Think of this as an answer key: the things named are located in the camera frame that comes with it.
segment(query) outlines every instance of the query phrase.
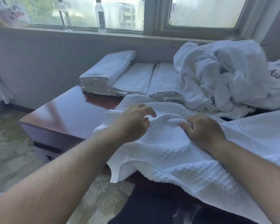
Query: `windowsill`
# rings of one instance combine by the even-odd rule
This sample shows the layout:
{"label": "windowsill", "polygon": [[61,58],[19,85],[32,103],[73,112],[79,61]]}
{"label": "windowsill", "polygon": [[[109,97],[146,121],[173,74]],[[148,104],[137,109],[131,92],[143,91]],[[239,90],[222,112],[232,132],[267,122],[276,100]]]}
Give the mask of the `windowsill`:
{"label": "windowsill", "polygon": [[48,29],[48,28],[36,28],[27,27],[23,29],[14,28],[0,28],[0,32],[11,33],[18,36],[53,36],[64,39],[84,39],[84,40],[103,40],[106,42],[116,43],[128,43],[128,44],[151,44],[152,46],[170,46],[180,47],[183,44],[191,41],[198,45],[204,45],[215,42],[215,40],[204,40],[204,39],[191,39],[191,38],[180,38],[180,37],[160,37],[160,36],[149,36],[142,34],[127,34],[127,33],[106,33],[101,34],[92,31],[81,31],[74,30],[72,32],[66,32],[59,29]]}

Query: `desk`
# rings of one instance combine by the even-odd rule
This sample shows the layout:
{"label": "desk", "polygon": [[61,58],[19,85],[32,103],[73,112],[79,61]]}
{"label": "desk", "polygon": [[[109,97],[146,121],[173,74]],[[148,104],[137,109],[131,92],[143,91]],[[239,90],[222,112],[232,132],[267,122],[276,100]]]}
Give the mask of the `desk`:
{"label": "desk", "polygon": [[[23,117],[19,123],[33,140],[36,153],[47,163],[89,138],[93,130],[103,122],[108,110],[114,109],[121,100],[122,97],[83,93],[80,86],[75,86]],[[102,172],[111,174],[107,165]],[[185,203],[191,201],[211,207],[190,196],[179,186],[150,181],[138,171],[126,181],[149,190],[178,196]]]}

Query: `forearm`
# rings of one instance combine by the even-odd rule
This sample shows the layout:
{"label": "forearm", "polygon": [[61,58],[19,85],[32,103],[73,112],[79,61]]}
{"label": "forearm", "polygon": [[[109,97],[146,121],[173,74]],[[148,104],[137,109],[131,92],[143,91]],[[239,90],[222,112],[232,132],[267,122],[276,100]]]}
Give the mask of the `forearm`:
{"label": "forearm", "polygon": [[213,156],[254,198],[274,224],[280,223],[280,167],[230,141],[216,145]]}
{"label": "forearm", "polygon": [[0,196],[0,223],[65,223],[121,145],[105,129],[43,166]]}

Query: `baseboard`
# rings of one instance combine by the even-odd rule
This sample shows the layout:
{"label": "baseboard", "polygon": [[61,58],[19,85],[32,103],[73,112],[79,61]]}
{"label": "baseboard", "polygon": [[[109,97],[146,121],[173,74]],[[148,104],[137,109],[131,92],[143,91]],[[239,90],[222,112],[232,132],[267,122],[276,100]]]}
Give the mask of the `baseboard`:
{"label": "baseboard", "polygon": [[18,110],[20,112],[27,113],[27,114],[35,111],[35,109],[33,109],[33,108],[23,107],[23,106],[15,105],[15,104],[8,104],[7,107],[11,108],[11,109]]}

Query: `hand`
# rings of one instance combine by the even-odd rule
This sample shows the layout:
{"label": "hand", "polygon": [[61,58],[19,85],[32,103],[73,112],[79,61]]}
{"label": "hand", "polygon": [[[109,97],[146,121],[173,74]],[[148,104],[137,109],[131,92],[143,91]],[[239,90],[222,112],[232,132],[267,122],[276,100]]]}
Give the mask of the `hand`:
{"label": "hand", "polygon": [[123,139],[123,143],[136,141],[146,133],[150,126],[146,115],[157,117],[152,107],[145,104],[133,105],[127,108],[110,128]]}
{"label": "hand", "polygon": [[221,142],[227,141],[222,128],[212,118],[198,114],[189,116],[187,121],[193,124],[193,127],[185,122],[181,122],[180,126],[184,129],[189,139],[199,148],[205,149],[212,155],[216,152],[215,150]]}

